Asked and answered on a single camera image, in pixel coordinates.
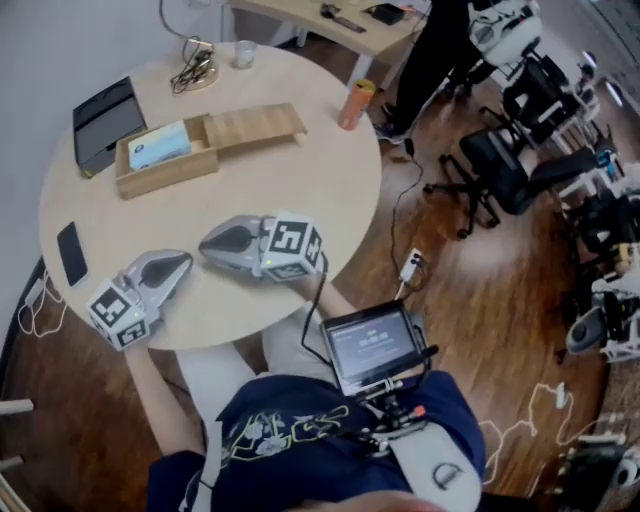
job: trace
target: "white table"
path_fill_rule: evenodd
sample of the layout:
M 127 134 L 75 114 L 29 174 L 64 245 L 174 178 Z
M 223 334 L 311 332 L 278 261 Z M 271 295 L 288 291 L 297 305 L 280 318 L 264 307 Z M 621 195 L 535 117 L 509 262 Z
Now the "white table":
M 89 321 L 85 304 L 97 285 L 144 251 L 183 249 L 196 261 L 168 304 L 166 325 L 151 346 L 183 349 L 242 338 L 284 318 L 302 300 L 284 286 L 239 284 L 205 268 L 198 243 L 233 215 L 280 209 L 313 217 L 325 240 L 329 277 L 349 261 L 369 227 L 381 182 L 378 143 L 368 117 L 352 132 L 336 122 L 347 88 L 329 72 L 295 54 L 260 46 L 254 67 L 230 67 L 230 43 L 217 45 L 218 81 L 201 91 L 171 95 L 169 78 L 180 60 L 157 62 L 131 74 L 149 127 L 202 112 L 219 113 L 292 102 L 308 134 L 296 141 L 237 151 L 217 173 L 124 201 L 113 166 L 95 178 L 80 177 L 71 127 L 64 133 L 40 200 L 40 243 L 51 278 L 69 307 Z M 67 283 L 56 236 L 75 221 L 89 267 L 76 289 Z
M 312 31 L 358 53 L 358 61 L 347 82 L 349 88 L 356 80 L 366 77 L 374 59 L 391 64 L 382 83 L 376 84 L 381 89 L 389 87 L 413 48 L 413 38 L 424 27 L 424 20 L 411 17 L 388 26 L 362 12 L 363 9 L 382 3 L 378 0 L 334 0 L 333 3 L 341 9 L 338 16 L 366 29 L 366 32 L 358 34 L 335 21 L 323 18 L 320 15 L 321 3 L 312 0 L 229 0 L 227 5 L 297 25 L 301 29 L 298 35 L 299 46 L 304 44 L 306 32 Z M 226 13 L 221 17 L 223 37 L 233 37 L 229 25 L 231 16 L 228 9 L 222 9 Z

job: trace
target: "black pants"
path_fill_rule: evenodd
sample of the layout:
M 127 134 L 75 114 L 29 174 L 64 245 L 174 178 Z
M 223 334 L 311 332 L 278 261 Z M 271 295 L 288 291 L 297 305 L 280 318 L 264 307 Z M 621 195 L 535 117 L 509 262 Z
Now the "black pants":
M 474 50 L 476 50 L 478 58 L 471 62 L 473 57 L 470 56 L 467 63 L 458 64 L 449 77 L 451 85 L 458 86 L 464 82 L 468 82 L 470 85 L 478 85 L 489 78 L 491 73 L 496 70 L 495 66 L 492 66 L 488 62 L 482 62 L 476 69 L 469 72 L 469 70 L 482 58 L 482 54 L 476 48 L 474 48 Z
M 405 133 L 411 127 L 422 106 L 454 67 L 466 67 L 466 74 L 478 62 L 480 54 L 469 40 L 468 27 L 466 1 L 433 1 L 427 25 L 400 75 L 393 116 L 395 133 Z

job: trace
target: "glass cup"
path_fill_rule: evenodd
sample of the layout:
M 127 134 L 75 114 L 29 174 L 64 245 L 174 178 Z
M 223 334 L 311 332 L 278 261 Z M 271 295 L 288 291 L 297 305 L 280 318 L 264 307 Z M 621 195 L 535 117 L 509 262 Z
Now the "glass cup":
M 258 45 L 253 41 L 237 41 L 236 57 L 233 61 L 233 66 L 236 69 L 248 69 L 253 66 L 257 47 Z

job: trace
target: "display screen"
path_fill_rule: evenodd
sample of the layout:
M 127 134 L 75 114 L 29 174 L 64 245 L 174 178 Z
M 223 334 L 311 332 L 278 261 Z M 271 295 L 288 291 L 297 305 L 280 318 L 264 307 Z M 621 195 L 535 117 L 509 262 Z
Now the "display screen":
M 332 329 L 331 342 L 342 377 L 350 379 L 416 351 L 401 312 Z

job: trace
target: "wooden box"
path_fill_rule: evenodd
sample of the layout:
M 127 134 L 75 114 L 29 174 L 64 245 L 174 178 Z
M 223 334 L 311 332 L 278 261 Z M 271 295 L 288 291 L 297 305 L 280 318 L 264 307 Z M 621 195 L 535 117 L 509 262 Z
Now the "wooden box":
M 129 165 L 128 144 L 153 130 L 138 132 L 116 143 L 116 187 L 120 197 L 131 199 L 216 172 L 219 168 L 218 153 L 226 148 L 307 133 L 291 103 L 245 108 L 213 116 L 204 114 L 185 119 L 184 124 L 192 153 L 139 171 L 134 171 Z
M 216 172 L 219 168 L 218 153 L 216 148 L 211 146 L 205 128 L 209 117 L 205 114 L 184 120 L 191 142 L 190 155 L 173 158 L 139 171 L 132 170 L 129 165 L 128 144 L 153 130 L 145 130 L 120 139 L 116 143 L 115 160 L 116 188 L 120 197 L 131 199 L 174 183 Z

